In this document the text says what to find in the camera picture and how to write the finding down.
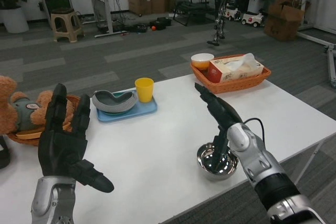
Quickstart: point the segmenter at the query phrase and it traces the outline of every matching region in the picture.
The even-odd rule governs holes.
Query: blue tray
[[[119,93],[114,93],[114,95],[119,96],[124,94],[125,92],[119,92]],[[141,116],[141,115],[146,115],[150,113],[154,113],[157,111],[157,103],[155,99],[153,98],[151,102],[148,103],[142,103],[142,102],[137,102],[136,105],[131,108],[129,111],[123,112],[123,113],[118,113],[118,114],[110,114],[106,112],[102,112],[97,109],[97,118],[100,122],[116,122],[128,118],[134,118],[136,116]]]

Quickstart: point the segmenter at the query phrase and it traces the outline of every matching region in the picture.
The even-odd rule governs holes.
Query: plastic stool
[[[75,26],[72,25],[71,18],[74,18]],[[57,28],[55,19],[61,19],[61,27]],[[79,34],[85,36],[81,22],[72,8],[59,8],[51,11],[51,26],[54,32],[54,41],[59,37],[67,37],[71,43],[77,42]]]

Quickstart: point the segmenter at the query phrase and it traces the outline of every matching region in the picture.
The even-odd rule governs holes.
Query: white planter
[[[265,5],[263,0],[250,0],[248,3],[248,12],[259,13],[259,10],[262,9]]]
[[[0,15],[7,32],[11,34],[17,34],[29,30],[25,15],[21,7],[8,10],[0,9]]]

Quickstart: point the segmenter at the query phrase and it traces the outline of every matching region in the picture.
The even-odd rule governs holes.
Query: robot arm
[[[63,131],[67,90],[56,86],[46,113],[46,129],[38,147],[44,177],[38,180],[32,203],[33,224],[73,224],[76,181],[110,193],[114,186],[94,165],[83,159],[90,121],[90,98],[82,95],[71,122],[72,132]]]
[[[302,195],[286,175],[273,155],[265,149],[237,112],[225,101],[195,84],[208,110],[225,132],[232,153],[238,157],[243,170],[272,224],[325,224],[314,211],[309,199]]]

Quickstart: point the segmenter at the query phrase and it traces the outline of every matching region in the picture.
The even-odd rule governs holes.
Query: yellow cup
[[[135,87],[139,96],[139,101],[146,103],[152,101],[154,81],[150,78],[140,78],[135,81]]]

